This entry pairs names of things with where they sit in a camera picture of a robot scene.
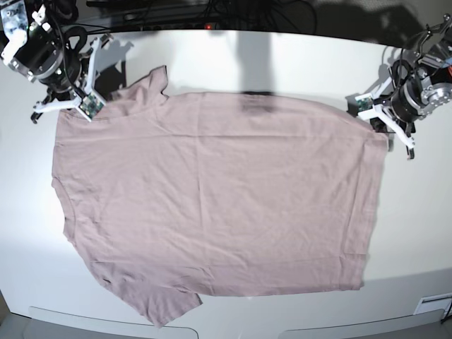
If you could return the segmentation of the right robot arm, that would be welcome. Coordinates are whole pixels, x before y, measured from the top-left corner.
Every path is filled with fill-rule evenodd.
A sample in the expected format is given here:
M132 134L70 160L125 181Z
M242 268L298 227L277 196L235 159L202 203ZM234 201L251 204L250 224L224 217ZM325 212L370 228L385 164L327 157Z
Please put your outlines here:
M89 42L87 27L76 25L77 18L75 1L1 2L1 62L47 88L33 107L33 123L62 109L92 121L107 103L95 89L96 63L112 36Z

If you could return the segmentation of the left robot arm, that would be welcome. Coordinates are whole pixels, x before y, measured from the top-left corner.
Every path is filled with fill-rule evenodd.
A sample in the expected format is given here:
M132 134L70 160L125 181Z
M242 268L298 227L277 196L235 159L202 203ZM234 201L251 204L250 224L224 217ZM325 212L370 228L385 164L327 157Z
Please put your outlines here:
M451 14L410 37L389 66L389 78L371 94L378 133L394 133L415 158L415 123L451 102Z

